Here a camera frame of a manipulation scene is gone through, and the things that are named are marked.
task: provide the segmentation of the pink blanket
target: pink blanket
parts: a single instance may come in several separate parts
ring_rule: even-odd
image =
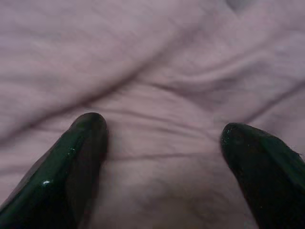
[[[2,0],[0,202],[72,121],[111,132],[90,228],[257,228],[219,136],[305,140],[304,0]]]

